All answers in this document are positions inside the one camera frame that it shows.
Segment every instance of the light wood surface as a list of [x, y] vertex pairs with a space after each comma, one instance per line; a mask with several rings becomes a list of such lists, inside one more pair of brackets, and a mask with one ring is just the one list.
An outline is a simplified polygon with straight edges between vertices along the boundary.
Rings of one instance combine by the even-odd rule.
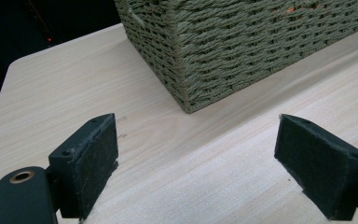
[[274, 147], [281, 113], [358, 147], [358, 33], [191, 115], [121, 24], [19, 59], [0, 94], [0, 178], [48, 167], [106, 113], [117, 117], [119, 167], [85, 223], [329, 223]]

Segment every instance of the gray woven basket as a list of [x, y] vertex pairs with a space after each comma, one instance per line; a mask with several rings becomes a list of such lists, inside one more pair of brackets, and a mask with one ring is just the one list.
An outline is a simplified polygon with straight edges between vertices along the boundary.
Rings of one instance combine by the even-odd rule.
[[116, 0], [127, 36], [187, 113], [358, 31], [358, 0]]

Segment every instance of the wooden table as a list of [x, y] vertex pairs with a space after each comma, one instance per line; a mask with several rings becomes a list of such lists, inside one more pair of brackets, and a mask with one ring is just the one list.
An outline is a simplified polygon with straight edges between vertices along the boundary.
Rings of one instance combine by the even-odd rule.
[[86, 223], [329, 223], [274, 147], [281, 113], [358, 147], [358, 33], [191, 115], [121, 24], [19, 59], [0, 94], [0, 178], [48, 167], [106, 113], [117, 116], [120, 165]]

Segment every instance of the foam pad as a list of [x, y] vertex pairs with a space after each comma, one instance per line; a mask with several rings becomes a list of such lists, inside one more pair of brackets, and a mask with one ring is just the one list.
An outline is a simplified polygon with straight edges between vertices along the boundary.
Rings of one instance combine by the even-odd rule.
[[62, 185], [62, 217], [87, 218], [117, 168], [115, 115], [89, 120], [49, 156], [50, 169]]
[[275, 158], [332, 220], [351, 220], [356, 205], [358, 149], [318, 125], [281, 115]]

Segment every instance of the woven basket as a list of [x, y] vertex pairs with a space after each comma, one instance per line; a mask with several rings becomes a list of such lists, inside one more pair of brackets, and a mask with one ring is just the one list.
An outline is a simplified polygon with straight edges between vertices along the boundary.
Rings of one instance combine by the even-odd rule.
[[358, 0], [116, 0], [127, 36], [187, 113], [358, 31]]

